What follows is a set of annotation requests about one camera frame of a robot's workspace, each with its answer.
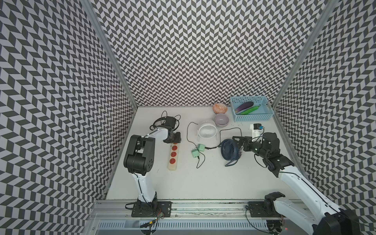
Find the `green plug of blue fan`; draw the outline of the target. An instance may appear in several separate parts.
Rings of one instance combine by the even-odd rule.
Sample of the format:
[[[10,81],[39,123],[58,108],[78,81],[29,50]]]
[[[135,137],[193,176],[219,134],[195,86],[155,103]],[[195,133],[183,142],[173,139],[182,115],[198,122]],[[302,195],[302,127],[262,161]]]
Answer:
[[[198,149],[199,152],[204,152],[204,151],[205,151],[205,145],[203,145],[203,144],[199,144],[199,145],[197,146],[197,149]]]

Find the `green plug of white fan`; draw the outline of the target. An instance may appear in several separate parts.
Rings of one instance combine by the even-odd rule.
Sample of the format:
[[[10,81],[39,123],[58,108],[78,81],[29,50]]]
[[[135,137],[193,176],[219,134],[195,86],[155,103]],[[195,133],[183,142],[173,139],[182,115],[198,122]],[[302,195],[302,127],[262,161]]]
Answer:
[[[197,150],[197,149],[193,149],[193,150],[192,150],[192,156],[193,156],[194,158],[199,158],[199,156],[200,156],[200,152],[199,152],[199,150]]]

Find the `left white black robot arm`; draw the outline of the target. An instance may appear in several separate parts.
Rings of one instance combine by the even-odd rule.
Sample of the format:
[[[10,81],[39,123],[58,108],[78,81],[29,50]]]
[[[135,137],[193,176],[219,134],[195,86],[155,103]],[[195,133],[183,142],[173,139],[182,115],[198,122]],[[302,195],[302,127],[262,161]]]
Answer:
[[[138,189],[137,206],[156,210],[158,199],[148,173],[154,165],[157,144],[179,144],[181,133],[177,132],[180,119],[164,116],[155,120],[149,127],[150,133],[140,136],[132,135],[128,143],[123,166],[132,174]]]

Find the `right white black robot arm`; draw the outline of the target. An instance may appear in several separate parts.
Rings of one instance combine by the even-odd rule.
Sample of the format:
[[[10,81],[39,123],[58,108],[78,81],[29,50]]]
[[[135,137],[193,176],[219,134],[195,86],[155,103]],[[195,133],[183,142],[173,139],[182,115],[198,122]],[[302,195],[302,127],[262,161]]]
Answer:
[[[234,136],[236,150],[253,152],[262,158],[266,168],[288,185],[307,206],[304,210],[296,206],[282,193],[265,196],[264,204],[298,225],[309,235],[359,235],[359,218],[353,210],[342,209],[323,195],[298,170],[295,164],[280,150],[276,133],[264,133],[261,140],[252,137]]]

